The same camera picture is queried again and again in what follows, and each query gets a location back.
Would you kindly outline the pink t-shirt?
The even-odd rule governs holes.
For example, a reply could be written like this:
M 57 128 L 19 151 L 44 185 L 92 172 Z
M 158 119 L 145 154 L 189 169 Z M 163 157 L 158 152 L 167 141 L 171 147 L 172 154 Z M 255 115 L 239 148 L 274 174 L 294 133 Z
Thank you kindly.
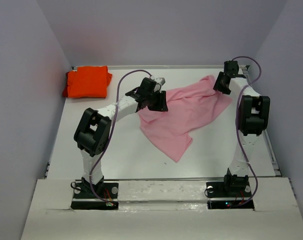
M 193 142 L 190 131 L 212 123 L 232 102 L 214 90 L 214 83 L 214 76 L 207 75 L 196 83 L 166 91 L 167 111 L 144 108 L 138 112 L 142 133 L 176 163 Z

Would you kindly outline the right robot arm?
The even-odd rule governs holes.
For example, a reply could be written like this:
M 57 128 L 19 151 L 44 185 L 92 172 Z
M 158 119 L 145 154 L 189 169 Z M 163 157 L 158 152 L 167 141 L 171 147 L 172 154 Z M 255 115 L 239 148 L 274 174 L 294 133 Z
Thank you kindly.
M 256 92 L 245 75 L 240 74 L 236 60 L 224 62 L 213 89 L 225 95 L 237 95 L 235 128 L 237 145 L 231 164 L 221 184 L 227 196 L 235 195 L 245 188 L 249 180 L 250 159 L 255 143 L 268 126 L 270 103 L 268 96 Z

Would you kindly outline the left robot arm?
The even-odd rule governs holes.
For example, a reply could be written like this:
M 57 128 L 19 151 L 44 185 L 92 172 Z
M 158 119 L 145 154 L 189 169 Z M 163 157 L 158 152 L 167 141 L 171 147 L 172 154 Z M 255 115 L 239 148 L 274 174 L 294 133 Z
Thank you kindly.
M 73 139 L 83 159 L 82 182 L 85 192 L 92 198 L 102 193 L 103 173 L 101 156 L 106 152 L 117 121 L 147 108 L 154 112 L 167 112 L 166 91 L 161 90 L 165 79 L 145 77 L 140 86 L 125 93 L 116 102 L 100 109 L 87 108 L 80 119 Z

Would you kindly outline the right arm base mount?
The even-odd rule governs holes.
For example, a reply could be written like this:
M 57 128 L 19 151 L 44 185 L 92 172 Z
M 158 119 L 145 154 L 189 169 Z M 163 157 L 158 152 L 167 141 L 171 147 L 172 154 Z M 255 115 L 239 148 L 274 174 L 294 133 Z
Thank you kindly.
M 206 183 L 204 195 L 209 210 L 254 209 L 249 177 L 226 174 L 221 181 Z

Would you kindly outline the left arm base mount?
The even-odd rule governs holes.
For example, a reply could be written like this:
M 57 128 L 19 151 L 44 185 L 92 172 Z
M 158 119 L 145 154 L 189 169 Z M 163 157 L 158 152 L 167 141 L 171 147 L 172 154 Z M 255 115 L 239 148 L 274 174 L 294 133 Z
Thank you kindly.
M 103 178 L 90 186 L 82 177 L 72 181 L 70 187 L 73 190 L 70 205 L 73 210 L 112 211 L 119 208 L 119 183 L 116 181 L 105 181 Z

